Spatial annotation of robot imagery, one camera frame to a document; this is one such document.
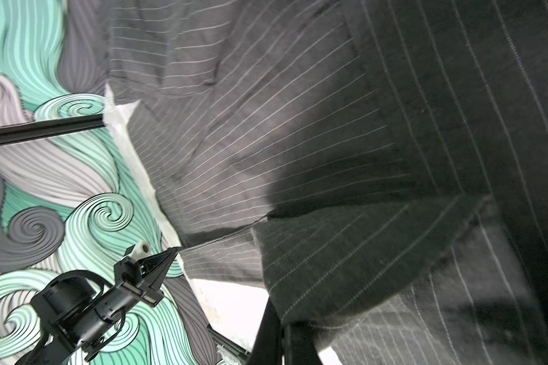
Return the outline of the dark pinstriped long sleeve shirt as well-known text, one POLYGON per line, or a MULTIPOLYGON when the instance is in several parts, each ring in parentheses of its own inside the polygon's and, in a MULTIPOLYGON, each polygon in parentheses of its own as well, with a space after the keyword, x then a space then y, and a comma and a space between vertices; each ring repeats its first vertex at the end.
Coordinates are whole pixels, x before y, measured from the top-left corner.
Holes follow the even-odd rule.
POLYGON ((548 364, 548 1, 107 1, 190 278, 344 364, 548 364))

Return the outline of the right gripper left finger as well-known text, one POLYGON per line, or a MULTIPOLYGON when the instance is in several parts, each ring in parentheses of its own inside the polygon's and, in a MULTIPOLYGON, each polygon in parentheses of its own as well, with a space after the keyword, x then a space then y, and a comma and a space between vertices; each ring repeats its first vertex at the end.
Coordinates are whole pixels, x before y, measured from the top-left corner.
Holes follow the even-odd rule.
POLYGON ((260 323, 247 365, 281 365, 283 362, 283 330, 271 300, 260 323))

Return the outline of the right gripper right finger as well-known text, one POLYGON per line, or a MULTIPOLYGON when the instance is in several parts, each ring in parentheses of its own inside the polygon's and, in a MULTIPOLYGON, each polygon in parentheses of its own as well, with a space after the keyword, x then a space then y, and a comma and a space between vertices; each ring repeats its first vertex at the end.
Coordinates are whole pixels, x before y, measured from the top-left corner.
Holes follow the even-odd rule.
POLYGON ((286 365, 322 365, 308 324, 300 322, 284 328, 286 365))

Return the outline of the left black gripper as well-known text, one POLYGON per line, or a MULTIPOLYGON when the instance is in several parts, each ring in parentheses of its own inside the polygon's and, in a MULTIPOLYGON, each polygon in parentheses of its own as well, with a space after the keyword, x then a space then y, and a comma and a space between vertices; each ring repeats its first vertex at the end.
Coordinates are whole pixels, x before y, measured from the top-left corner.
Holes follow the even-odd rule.
POLYGON ((122 331, 132 308, 156 307, 161 285, 181 248, 139 261, 126 257, 114 266, 115 283, 94 272, 74 270, 54 278, 30 301, 40 319, 31 363, 66 363, 76 351, 94 360, 122 331))

